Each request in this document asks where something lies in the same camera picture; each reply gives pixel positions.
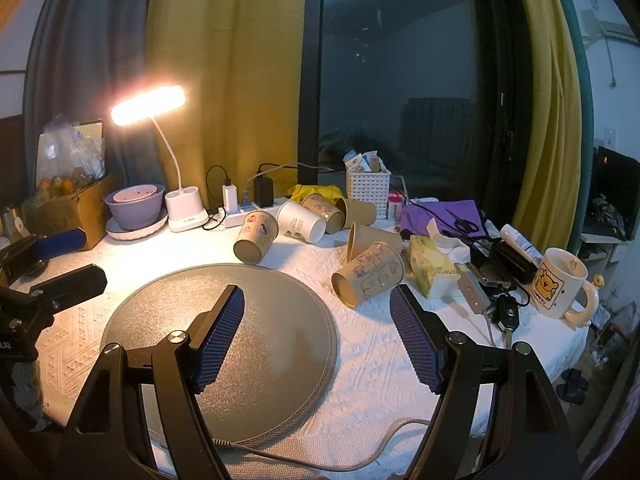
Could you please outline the purple bowl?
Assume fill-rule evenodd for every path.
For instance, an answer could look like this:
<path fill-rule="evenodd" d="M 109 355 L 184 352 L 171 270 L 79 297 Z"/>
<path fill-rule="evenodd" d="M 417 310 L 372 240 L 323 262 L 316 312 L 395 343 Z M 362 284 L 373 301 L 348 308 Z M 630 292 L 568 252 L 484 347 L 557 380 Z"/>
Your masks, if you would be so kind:
<path fill-rule="evenodd" d="M 104 203 L 120 226 L 136 230 L 156 221 L 163 208 L 164 194 L 165 187 L 161 184 L 139 184 L 111 192 Z"/>

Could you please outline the white remote with red light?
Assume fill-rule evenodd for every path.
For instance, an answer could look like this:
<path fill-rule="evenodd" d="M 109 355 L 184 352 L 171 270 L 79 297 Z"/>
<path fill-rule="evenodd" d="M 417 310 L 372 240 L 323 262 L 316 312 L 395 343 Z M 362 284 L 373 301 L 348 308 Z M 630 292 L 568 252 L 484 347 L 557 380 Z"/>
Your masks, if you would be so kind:
<path fill-rule="evenodd" d="M 457 284 L 471 310 L 475 314 L 484 314 L 490 307 L 491 301 L 477 277 L 472 272 L 462 273 Z"/>

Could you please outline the yellow cloth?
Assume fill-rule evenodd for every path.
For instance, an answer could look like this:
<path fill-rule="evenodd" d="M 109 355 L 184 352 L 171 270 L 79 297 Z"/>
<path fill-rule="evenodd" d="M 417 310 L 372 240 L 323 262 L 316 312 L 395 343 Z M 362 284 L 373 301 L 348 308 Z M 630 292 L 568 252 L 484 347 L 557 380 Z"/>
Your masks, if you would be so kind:
<path fill-rule="evenodd" d="M 319 194 L 332 204 L 336 204 L 339 198 L 344 198 L 343 192 L 336 185 L 309 185 L 296 184 L 285 192 L 289 200 L 302 204 L 308 196 Z"/>

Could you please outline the round grey placemat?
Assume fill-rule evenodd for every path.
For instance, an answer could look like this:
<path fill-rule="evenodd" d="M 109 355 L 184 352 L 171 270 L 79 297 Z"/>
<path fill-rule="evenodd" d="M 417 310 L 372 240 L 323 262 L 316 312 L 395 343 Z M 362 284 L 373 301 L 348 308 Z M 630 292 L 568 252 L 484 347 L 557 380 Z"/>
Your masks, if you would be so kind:
<path fill-rule="evenodd" d="M 242 289 L 245 309 L 216 382 L 198 395 L 213 438 L 263 445 L 300 426 L 331 381 L 338 343 L 326 304 L 302 282 L 262 266 L 212 264 L 167 274 L 133 292 L 102 341 L 125 349 L 186 330 L 224 289 Z"/>

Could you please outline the plain brown paper cup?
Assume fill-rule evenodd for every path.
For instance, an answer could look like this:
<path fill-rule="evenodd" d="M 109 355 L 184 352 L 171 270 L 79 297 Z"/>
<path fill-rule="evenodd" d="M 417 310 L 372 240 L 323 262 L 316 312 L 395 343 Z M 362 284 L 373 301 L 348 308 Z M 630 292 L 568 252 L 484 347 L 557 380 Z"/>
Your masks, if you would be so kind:
<path fill-rule="evenodd" d="M 372 226 L 378 215 L 374 203 L 362 200 L 341 197 L 336 201 L 335 206 L 344 216 L 343 230 L 349 230 L 354 223 Z"/>
<path fill-rule="evenodd" d="M 385 243 L 398 254 L 402 251 L 402 240 L 397 232 L 385 231 L 360 223 L 353 223 L 349 230 L 347 261 L 351 262 L 374 243 Z"/>

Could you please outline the white paper cup lying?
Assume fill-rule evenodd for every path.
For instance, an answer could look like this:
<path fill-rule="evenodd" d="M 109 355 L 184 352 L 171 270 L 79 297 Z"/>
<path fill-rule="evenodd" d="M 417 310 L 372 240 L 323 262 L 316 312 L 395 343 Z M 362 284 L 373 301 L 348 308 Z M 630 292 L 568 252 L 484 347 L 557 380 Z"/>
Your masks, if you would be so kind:
<path fill-rule="evenodd" d="M 280 206 L 277 222 L 281 234 L 307 244 L 317 244 L 326 232 L 326 220 L 294 200 Z"/>

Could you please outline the small pink-lid bottle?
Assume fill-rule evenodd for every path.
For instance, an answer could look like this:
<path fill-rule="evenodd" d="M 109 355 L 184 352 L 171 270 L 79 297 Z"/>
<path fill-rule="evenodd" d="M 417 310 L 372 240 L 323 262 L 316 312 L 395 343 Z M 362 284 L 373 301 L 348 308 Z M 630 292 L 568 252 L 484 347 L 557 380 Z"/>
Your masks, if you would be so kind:
<path fill-rule="evenodd" d="M 393 220 L 396 224 L 400 222 L 401 209 L 404 206 L 404 199 L 397 193 L 392 193 L 387 200 L 387 219 Z"/>

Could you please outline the white textured tablecloth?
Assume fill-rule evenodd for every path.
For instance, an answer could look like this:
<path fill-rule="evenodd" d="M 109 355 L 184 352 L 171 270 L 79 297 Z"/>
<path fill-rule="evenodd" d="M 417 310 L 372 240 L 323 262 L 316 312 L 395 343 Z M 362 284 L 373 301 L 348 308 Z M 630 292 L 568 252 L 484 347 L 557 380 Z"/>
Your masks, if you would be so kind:
<path fill-rule="evenodd" d="M 122 242 L 104 238 L 88 252 L 53 259 L 44 271 L 55 278 L 95 264 L 106 275 L 104 293 L 55 318 L 37 342 L 43 411 L 65 424 L 91 367 L 104 346 L 108 320 L 133 292 L 172 272 L 235 263 L 232 229 L 157 233 Z M 270 445 L 267 458 L 251 457 L 230 470 L 237 479 L 306 479 L 309 471 L 288 466 L 297 457 L 330 467 L 334 479 L 384 479 L 410 464 L 437 403 L 414 372 L 390 317 L 390 297 L 378 295 L 356 308 L 345 306 L 331 285 L 346 259 L 347 234 L 309 245 L 277 238 L 262 265 L 313 290 L 331 312 L 337 358 L 326 392 L 292 434 Z"/>

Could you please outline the white plate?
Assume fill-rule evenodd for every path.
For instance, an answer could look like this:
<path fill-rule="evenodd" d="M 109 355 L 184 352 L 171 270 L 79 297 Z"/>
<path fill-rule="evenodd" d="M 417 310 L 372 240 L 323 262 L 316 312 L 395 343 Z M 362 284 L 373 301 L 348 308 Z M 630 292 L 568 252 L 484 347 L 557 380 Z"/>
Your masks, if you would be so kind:
<path fill-rule="evenodd" d="M 167 210 L 162 208 L 156 221 L 149 226 L 136 230 L 127 230 L 120 226 L 115 218 L 111 218 L 106 222 L 105 232 L 109 237 L 114 238 L 114 240 L 131 242 L 132 240 L 141 240 L 142 238 L 153 235 L 166 224 L 167 220 Z"/>

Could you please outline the yellow curtain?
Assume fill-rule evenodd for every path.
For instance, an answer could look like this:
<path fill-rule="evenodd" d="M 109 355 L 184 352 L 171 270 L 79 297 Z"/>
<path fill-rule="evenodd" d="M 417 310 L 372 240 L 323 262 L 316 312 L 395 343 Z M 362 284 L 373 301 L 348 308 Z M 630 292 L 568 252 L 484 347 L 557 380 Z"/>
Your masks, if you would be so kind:
<path fill-rule="evenodd" d="M 542 252 L 565 248 L 582 169 L 582 100 L 561 0 L 523 0 L 530 32 L 533 111 L 514 226 Z"/>
<path fill-rule="evenodd" d="M 221 202 L 219 172 L 242 185 L 262 162 L 297 157 L 305 0 L 150 0 L 146 62 L 186 104 L 158 122 L 184 185 L 206 208 Z M 160 153 L 171 185 L 177 177 Z"/>

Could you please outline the purple cloth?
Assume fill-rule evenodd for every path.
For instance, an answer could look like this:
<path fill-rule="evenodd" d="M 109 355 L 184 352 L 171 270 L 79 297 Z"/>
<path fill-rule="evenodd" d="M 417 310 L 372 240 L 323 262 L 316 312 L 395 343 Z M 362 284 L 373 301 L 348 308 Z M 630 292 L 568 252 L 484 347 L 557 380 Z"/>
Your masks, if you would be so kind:
<path fill-rule="evenodd" d="M 401 209 L 399 229 L 410 234 L 426 235 L 427 223 L 434 220 L 437 229 L 442 234 L 453 237 L 468 238 L 469 240 L 480 240 L 480 238 L 464 237 L 458 233 L 447 229 L 445 222 L 449 219 L 445 209 L 457 211 L 462 216 L 470 214 L 471 211 L 478 211 L 474 200 L 454 200 L 453 202 L 426 202 L 425 200 L 412 200 Z"/>

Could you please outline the plain brown paper cup middle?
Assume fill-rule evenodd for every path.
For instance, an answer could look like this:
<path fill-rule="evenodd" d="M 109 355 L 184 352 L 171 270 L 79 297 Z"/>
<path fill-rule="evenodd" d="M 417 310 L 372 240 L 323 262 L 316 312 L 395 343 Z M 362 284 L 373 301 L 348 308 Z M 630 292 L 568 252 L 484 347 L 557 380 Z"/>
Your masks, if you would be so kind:
<path fill-rule="evenodd" d="M 374 243 L 385 243 L 398 254 L 402 251 L 402 240 L 397 232 L 385 231 L 360 223 L 353 223 L 349 230 L 347 261 L 351 262 Z"/>

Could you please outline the white charger adapter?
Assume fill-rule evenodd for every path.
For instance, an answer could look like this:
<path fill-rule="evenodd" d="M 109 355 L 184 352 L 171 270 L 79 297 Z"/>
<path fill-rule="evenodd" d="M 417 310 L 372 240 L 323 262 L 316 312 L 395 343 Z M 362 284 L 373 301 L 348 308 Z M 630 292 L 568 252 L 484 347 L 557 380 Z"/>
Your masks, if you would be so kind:
<path fill-rule="evenodd" d="M 222 200 L 227 214 L 236 214 L 239 211 L 238 189 L 234 184 L 225 184 L 222 187 Z"/>

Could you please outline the yellow curtain left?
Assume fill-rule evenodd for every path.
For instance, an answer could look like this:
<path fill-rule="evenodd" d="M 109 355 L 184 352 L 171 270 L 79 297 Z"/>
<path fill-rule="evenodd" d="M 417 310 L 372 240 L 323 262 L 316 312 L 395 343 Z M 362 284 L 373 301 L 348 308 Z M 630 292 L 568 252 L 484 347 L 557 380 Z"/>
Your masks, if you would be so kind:
<path fill-rule="evenodd" d="M 186 104 L 158 122 L 184 185 L 206 208 L 221 202 L 219 172 L 242 185 L 262 162 L 297 157 L 305 0 L 150 0 L 146 62 Z M 160 153 L 171 185 L 177 177 Z"/>

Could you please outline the paper cup lying left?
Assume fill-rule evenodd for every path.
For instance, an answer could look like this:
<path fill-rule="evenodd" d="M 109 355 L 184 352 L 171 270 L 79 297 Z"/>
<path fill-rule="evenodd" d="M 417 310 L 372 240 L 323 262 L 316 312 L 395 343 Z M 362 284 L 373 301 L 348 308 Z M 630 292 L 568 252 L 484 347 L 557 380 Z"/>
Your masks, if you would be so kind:
<path fill-rule="evenodd" d="M 279 225 L 272 214 L 263 210 L 250 212 L 233 244 L 235 257 L 252 266 L 260 263 L 278 234 Z"/>

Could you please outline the yellow tissue box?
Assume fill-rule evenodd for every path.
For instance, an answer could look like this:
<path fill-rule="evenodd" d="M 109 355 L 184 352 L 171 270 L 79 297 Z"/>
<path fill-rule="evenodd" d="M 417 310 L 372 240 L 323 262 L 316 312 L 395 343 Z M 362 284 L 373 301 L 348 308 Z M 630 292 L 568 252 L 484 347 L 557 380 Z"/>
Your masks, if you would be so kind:
<path fill-rule="evenodd" d="M 418 289 L 426 299 L 442 299 L 460 294 L 458 270 L 429 237 L 410 237 L 409 262 Z"/>

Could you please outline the white tube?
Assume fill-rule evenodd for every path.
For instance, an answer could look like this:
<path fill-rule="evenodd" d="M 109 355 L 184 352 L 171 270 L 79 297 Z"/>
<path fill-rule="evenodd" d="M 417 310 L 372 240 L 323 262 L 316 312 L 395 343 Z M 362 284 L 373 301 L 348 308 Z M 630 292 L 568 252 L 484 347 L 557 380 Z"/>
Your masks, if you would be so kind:
<path fill-rule="evenodd" d="M 517 229 L 510 224 L 505 224 L 499 231 L 500 237 L 512 249 L 518 252 L 525 259 L 539 266 L 542 261 L 542 255 L 538 249 Z"/>

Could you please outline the cardboard box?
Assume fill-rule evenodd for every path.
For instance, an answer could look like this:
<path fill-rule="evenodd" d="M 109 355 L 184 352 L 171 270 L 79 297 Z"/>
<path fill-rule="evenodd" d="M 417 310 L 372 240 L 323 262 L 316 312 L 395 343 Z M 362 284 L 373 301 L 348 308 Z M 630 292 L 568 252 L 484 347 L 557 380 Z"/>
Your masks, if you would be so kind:
<path fill-rule="evenodd" d="M 25 226 L 39 236 L 82 229 L 87 237 L 84 249 L 90 250 L 106 235 L 105 225 L 112 216 L 104 198 L 120 188 L 122 174 L 116 172 L 70 195 L 50 200 L 32 196 L 22 203 Z"/>

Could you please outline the white bear mug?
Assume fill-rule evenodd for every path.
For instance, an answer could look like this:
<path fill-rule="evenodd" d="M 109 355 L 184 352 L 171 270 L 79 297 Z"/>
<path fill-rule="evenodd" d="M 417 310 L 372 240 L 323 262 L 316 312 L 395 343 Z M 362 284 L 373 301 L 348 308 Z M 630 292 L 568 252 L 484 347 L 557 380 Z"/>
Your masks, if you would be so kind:
<path fill-rule="evenodd" d="M 588 269 L 564 249 L 549 247 L 542 257 L 530 288 L 537 311 L 565 320 L 574 327 L 590 324 L 599 307 L 597 286 L 588 280 Z"/>

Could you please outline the plain brown paper cup back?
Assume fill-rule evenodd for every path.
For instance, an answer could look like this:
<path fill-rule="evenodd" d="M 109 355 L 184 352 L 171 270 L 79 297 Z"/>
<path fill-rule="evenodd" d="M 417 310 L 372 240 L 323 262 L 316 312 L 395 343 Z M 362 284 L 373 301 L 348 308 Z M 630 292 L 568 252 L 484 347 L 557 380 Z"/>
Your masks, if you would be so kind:
<path fill-rule="evenodd" d="M 372 226 L 378 215 L 374 203 L 362 200 L 341 197 L 336 201 L 335 206 L 344 216 L 343 230 L 349 230 L 354 223 Z"/>

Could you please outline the grey curtain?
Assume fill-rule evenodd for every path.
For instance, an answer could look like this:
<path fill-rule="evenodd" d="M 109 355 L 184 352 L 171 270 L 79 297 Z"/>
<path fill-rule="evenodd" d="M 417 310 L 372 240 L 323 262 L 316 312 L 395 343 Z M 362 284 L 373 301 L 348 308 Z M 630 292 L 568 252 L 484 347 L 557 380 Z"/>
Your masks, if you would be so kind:
<path fill-rule="evenodd" d="M 125 183 L 162 183 L 150 122 L 120 128 L 118 102 L 142 90 L 149 0 L 44 0 L 26 66 L 23 110 L 26 169 L 35 174 L 37 140 L 55 119 L 103 124 L 105 162 Z"/>

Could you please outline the white plastic basket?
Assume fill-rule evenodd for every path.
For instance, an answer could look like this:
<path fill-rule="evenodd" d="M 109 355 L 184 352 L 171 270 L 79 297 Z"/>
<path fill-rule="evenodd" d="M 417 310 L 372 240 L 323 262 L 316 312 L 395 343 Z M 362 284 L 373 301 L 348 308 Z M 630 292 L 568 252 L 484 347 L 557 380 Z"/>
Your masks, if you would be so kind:
<path fill-rule="evenodd" d="M 346 192 L 350 200 L 375 204 L 376 218 L 387 218 L 390 177 L 388 170 L 379 172 L 346 171 Z"/>

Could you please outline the black scissors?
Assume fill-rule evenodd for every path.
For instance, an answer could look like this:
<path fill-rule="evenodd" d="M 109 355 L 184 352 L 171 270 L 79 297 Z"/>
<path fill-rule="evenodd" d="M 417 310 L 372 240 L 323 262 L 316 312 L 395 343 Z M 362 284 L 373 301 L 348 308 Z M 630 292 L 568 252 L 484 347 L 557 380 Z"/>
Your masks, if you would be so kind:
<path fill-rule="evenodd" d="M 476 210 L 470 214 L 462 216 L 455 210 L 445 209 L 449 219 L 445 222 L 447 229 L 469 238 L 488 237 L 487 231 L 482 222 L 483 216 Z"/>

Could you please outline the paper cup patterned back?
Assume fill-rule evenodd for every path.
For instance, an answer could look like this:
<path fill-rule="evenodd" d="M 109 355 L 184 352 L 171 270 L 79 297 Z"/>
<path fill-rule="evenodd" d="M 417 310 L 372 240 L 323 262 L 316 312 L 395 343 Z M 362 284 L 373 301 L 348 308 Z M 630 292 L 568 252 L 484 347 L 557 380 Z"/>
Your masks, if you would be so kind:
<path fill-rule="evenodd" d="M 343 229 L 344 216 L 336 206 L 319 194 L 308 196 L 302 205 L 326 222 L 326 234 L 334 234 Z"/>

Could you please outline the black charger adapter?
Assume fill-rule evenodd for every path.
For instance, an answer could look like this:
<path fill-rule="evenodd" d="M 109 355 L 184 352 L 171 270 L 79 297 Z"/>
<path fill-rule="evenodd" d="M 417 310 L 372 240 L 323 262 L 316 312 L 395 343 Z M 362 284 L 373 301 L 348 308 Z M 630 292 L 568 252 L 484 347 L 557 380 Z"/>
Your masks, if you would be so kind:
<path fill-rule="evenodd" d="M 254 202 L 259 208 L 274 204 L 273 180 L 270 177 L 258 176 L 254 179 Z"/>

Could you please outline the white desk lamp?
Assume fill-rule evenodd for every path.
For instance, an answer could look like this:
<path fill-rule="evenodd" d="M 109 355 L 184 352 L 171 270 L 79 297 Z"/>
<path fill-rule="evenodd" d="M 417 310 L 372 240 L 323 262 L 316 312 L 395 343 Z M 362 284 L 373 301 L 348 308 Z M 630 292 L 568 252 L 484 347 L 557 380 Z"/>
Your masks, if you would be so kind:
<path fill-rule="evenodd" d="M 165 195 L 168 226 L 171 232 L 180 233 L 205 226 L 209 220 L 200 189 L 196 185 L 184 186 L 178 158 L 157 117 L 166 115 L 186 104 L 186 94 L 178 84 L 165 84 L 139 92 L 112 106 L 111 120 L 116 126 L 125 127 L 137 122 L 152 122 L 174 164 L 177 187 Z"/>

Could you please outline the paper cup lying front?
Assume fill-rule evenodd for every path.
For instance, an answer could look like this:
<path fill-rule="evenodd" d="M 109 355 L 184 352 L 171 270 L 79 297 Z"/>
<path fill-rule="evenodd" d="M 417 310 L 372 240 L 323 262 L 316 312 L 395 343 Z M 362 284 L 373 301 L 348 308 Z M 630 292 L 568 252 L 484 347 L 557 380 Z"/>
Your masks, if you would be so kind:
<path fill-rule="evenodd" d="M 338 299 L 356 308 L 399 284 L 404 274 L 400 253 L 389 244 L 376 242 L 334 272 L 331 283 Z"/>

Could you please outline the clear plastic bag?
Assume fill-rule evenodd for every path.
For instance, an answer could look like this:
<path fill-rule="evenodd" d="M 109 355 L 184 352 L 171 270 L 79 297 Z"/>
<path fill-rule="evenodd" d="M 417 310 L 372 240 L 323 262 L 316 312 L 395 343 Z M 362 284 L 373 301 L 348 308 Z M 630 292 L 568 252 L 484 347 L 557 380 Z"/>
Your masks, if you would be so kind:
<path fill-rule="evenodd" d="M 103 122 L 55 117 L 38 139 L 36 194 L 40 200 L 73 194 L 106 174 Z"/>

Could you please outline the white power strip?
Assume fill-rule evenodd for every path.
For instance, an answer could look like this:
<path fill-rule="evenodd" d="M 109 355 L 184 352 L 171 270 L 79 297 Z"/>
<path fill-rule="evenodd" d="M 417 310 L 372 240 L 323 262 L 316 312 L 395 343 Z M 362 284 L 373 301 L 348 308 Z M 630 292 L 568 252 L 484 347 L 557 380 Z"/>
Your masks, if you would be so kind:
<path fill-rule="evenodd" d="M 225 229 L 233 229 L 236 226 L 242 226 L 245 217 L 253 211 L 265 211 L 275 217 L 280 207 L 286 202 L 285 197 L 277 197 L 271 206 L 259 207 L 255 203 L 239 206 L 239 210 L 234 214 L 227 214 L 222 225 Z"/>

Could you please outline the black pouch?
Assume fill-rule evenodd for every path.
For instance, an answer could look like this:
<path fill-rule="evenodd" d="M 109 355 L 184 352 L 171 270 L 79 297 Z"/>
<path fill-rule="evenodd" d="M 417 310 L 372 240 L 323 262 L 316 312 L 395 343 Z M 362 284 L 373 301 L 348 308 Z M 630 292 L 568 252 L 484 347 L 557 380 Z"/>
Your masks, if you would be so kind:
<path fill-rule="evenodd" d="M 522 284 L 533 281 L 537 267 L 504 240 L 495 240 L 489 249 L 490 263 L 509 280 Z"/>

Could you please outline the yellow curtain right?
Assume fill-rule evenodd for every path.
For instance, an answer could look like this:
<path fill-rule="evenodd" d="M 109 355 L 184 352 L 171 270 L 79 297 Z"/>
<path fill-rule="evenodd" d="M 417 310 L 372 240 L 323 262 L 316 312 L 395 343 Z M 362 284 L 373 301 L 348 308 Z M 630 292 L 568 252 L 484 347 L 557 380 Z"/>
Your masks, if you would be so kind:
<path fill-rule="evenodd" d="M 530 32 L 533 111 L 514 226 L 542 252 L 565 248 L 582 169 L 582 100 L 561 0 L 523 0 Z"/>

